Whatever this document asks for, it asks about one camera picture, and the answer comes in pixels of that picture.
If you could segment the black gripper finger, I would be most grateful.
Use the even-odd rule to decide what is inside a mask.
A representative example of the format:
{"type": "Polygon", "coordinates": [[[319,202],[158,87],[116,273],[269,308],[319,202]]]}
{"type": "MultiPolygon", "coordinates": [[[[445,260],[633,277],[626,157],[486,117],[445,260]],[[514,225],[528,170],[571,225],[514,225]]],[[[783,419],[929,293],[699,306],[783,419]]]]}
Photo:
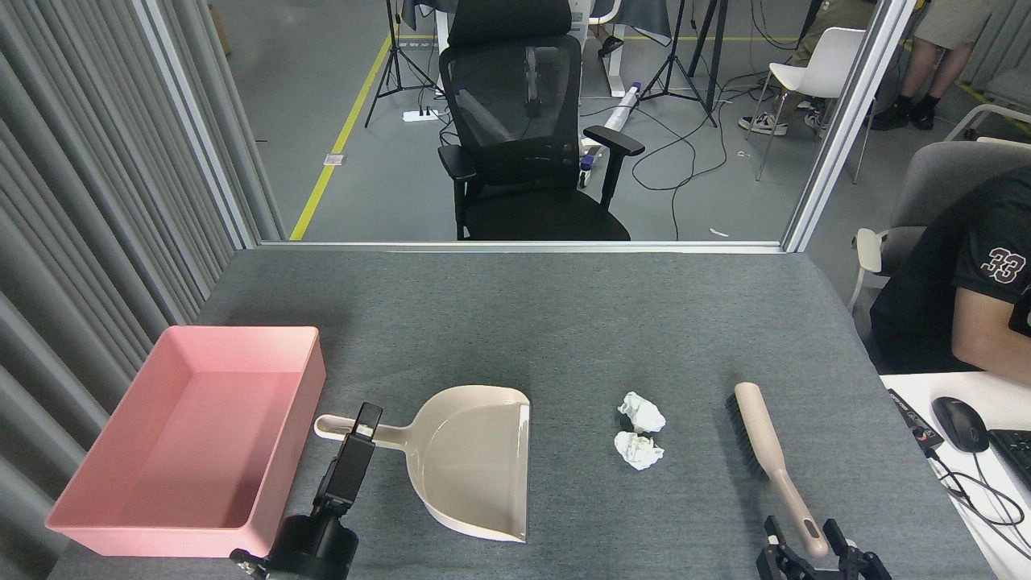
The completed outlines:
{"type": "Polygon", "coordinates": [[[850,544],[835,519],[827,519],[822,532],[837,557],[837,570],[825,570],[824,579],[883,579],[883,564],[876,552],[861,552],[850,544]]]}
{"type": "Polygon", "coordinates": [[[757,557],[759,579],[806,579],[806,560],[787,544],[776,517],[767,517],[763,524],[767,546],[757,557]]]}

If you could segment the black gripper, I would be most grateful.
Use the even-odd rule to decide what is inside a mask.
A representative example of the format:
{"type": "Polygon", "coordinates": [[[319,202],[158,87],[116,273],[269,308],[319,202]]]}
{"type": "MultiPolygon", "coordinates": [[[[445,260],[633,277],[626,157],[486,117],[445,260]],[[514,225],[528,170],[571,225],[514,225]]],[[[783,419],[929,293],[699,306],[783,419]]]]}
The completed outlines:
{"type": "Polygon", "coordinates": [[[342,438],[342,447],[321,479],[314,517],[295,515],[281,522],[267,555],[267,579],[346,579],[358,549],[357,533],[340,524],[356,502],[375,454],[383,408],[364,403],[342,438]]]}

